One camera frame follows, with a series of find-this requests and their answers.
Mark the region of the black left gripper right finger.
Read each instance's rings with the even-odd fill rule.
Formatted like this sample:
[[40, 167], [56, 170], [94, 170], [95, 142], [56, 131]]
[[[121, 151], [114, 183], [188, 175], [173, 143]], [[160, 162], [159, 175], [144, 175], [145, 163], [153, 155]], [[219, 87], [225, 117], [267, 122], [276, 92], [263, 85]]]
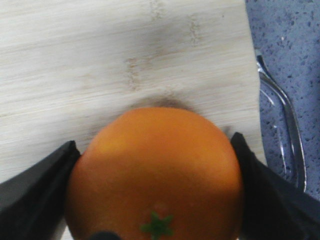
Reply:
[[318, 240], [320, 202], [275, 174], [250, 150], [244, 136], [231, 140], [244, 184], [241, 240]]

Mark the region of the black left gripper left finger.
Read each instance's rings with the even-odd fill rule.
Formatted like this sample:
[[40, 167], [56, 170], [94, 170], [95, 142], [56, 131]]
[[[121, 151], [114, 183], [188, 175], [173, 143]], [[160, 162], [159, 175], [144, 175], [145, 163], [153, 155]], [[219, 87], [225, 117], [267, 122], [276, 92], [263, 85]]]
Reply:
[[74, 141], [0, 185], [2, 240], [60, 240], [66, 228], [64, 201], [81, 154]]

